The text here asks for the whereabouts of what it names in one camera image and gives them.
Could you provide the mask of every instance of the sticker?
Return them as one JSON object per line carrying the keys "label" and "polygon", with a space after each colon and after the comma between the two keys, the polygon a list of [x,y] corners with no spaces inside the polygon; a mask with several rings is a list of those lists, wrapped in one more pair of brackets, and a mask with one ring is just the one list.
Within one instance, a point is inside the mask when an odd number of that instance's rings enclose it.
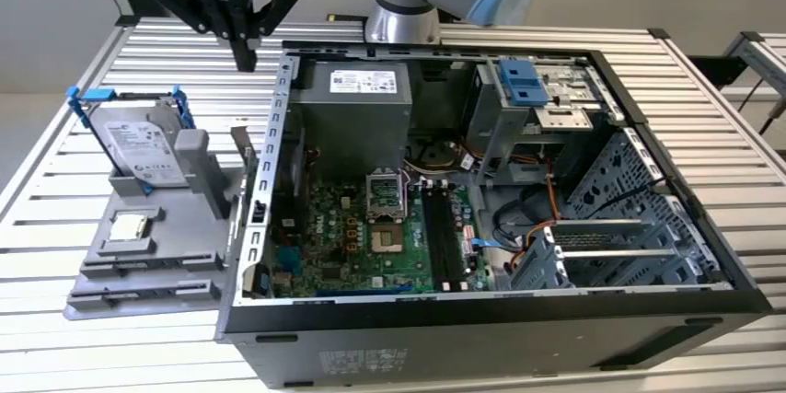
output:
{"label": "sticker", "polygon": [[407,349],[319,352],[319,360],[327,375],[400,372],[407,360]]}
{"label": "sticker", "polygon": [[471,165],[475,164],[475,157],[470,154],[464,154],[464,158],[462,158],[462,168],[466,170],[471,169]]}
{"label": "sticker", "polygon": [[395,94],[394,71],[332,71],[331,93]]}
{"label": "sticker", "polygon": [[152,186],[185,184],[163,129],[148,121],[108,121],[104,129],[133,176]]}

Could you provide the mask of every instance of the power supply label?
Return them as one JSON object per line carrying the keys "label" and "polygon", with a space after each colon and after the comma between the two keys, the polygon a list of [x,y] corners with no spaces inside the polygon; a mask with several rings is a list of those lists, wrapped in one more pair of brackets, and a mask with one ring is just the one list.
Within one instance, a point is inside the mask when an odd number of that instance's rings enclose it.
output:
{"label": "power supply label", "polygon": [[394,71],[331,72],[331,93],[395,94]]}
{"label": "power supply label", "polygon": [[120,160],[117,163],[137,179],[152,186],[185,183],[172,147],[159,126],[148,121],[108,121],[104,129],[112,139],[109,149]]}

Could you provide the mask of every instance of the motherboard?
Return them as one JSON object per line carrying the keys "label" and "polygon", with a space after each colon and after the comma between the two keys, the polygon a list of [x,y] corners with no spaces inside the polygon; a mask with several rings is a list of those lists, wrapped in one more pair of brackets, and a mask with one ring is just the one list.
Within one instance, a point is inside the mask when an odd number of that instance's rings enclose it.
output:
{"label": "motherboard", "polygon": [[[419,184],[400,184],[396,187],[390,180],[372,186],[362,181],[311,183],[302,244],[280,241],[276,246],[279,269],[272,287],[278,297],[487,290],[483,257],[471,249],[475,223],[466,188],[446,189],[450,207],[435,220],[424,211],[431,192]],[[376,208],[394,207],[396,189],[403,193],[404,212],[399,218],[376,218],[379,211],[370,213],[370,202]],[[440,244],[450,248],[448,253],[430,247],[435,223],[436,229],[454,236]],[[452,287],[440,283],[450,259],[455,259],[447,266],[450,273],[460,280]]]}

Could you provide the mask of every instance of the metal work surface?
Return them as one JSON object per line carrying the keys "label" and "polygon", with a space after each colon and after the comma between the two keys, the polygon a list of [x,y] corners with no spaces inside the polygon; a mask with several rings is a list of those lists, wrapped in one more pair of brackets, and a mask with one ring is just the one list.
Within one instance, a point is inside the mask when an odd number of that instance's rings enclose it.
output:
{"label": "metal work surface", "polygon": [[[786,167],[670,40],[655,40],[645,30],[459,25],[444,26],[442,38],[446,44],[603,52],[770,303],[786,313]],[[252,125],[252,140],[264,137],[280,39],[362,41],[362,26],[284,24],[263,42],[256,72],[242,74],[214,38],[175,20],[145,19],[136,28],[115,30],[80,86],[163,92],[180,84],[196,126],[210,131],[211,151],[223,165],[236,165],[228,128]],[[216,311],[80,322],[63,318],[111,193],[108,172],[109,161],[92,135],[61,110],[0,195],[0,250],[7,252],[0,255],[0,392],[99,387],[123,392],[263,391],[235,347],[212,342]],[[786,388],[786,315],[757,321],[646,372],[351,391],[487,388],[621,393]]]}

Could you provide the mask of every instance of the ram slot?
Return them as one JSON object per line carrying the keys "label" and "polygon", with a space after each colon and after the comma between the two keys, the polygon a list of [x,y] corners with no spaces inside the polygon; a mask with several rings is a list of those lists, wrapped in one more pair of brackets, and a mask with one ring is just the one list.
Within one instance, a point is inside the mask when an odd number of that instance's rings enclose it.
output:
{"label": "ram slot", "polygon": [[442,292],[467,290],[460,245],[454,229],[451,200],[444,189],[423,189],[423,222],[434,286]]}

